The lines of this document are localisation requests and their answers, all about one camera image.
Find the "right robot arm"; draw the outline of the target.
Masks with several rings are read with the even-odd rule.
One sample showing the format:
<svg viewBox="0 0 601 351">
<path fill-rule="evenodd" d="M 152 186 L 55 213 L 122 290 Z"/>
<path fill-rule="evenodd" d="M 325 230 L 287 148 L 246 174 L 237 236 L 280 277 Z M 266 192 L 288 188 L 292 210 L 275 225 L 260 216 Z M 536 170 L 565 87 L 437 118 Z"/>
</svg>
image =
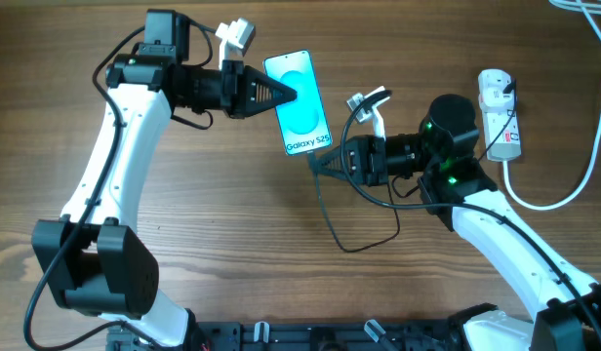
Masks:
<svg viewBox="0 0 601 351">
<path fill-rule="evenodd" d="M 367 201 L 401 206 L 366 192 L 398 176 L 417 176 L 420 209 L 484 255 L 517 293 L 528 322 L 483 303 L 451 316 L 446 350 L 601 350 L 601 284 L 568 263 L 511 208 L 474 156 L 479 138 L 472 102 L 437 97 L 417 133 L 341 138 L 309 156 L 316 176 L 345 180 Z"/>
</svg>

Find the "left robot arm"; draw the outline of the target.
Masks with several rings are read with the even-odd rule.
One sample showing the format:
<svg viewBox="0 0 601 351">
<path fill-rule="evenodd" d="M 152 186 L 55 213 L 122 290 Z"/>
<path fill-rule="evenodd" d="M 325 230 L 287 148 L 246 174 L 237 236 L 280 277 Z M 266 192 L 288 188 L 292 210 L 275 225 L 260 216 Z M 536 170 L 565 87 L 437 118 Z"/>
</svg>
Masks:
<svg viewBox="0 0 601 351">
<path fill-rule="evenodd" d="M 104 329 L 128 331 L 148 350 L 209 350 L 211 339 L 193 313 L 159 288 L 159 266 L 137 233 L 144 181 L 160 137 L 179 107 L 221 111 L 232 119 L 257 115 L 295 99 L 292 88 L 242 58 L 255 36 L 246 19 L 201 27 L 218 38 L 206 63 L 191 65 L 190 17 L 149 10 L 145 24 L 95 69 L 92 81 L 104 117 L 86 170 L 56 220 L 40 220 L 32 248 L 42 268 L 39 290 L 56 305 L 99 317 Z"/>
</svg>

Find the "smartphone with teal screen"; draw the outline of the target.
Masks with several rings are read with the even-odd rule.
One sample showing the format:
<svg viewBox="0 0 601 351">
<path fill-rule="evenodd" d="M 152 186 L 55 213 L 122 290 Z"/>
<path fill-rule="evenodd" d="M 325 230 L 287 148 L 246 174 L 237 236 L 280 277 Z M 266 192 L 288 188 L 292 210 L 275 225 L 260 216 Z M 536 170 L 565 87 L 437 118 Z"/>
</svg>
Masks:
<svg viewBox="0 0 601 351">
<path fill-rule="evenodd" d="M 270 57 L 262 64 L 269 78 L 297 93 L 294 100 L 275 108 L 285 153 L 295 156 L 331 146 L 333 137 L 310 52 Z"/>
</svg>

